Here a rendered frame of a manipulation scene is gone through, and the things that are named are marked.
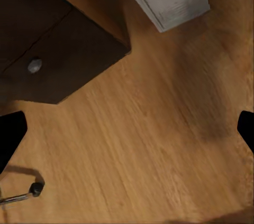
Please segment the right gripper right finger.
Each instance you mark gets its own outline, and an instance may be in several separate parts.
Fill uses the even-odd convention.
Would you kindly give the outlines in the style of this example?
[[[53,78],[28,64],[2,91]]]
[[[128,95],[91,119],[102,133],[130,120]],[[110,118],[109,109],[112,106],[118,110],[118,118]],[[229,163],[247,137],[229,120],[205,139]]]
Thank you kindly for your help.
[[[237,129],[254,153],[254,113],[242,111],[238,120]]]

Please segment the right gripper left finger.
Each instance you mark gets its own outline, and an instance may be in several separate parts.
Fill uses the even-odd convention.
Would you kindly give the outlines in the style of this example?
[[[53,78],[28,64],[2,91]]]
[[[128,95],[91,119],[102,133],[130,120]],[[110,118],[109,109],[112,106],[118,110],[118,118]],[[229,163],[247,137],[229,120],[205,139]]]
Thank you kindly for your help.
[[[0,174],[27,132],[23,111],[0,117]]]

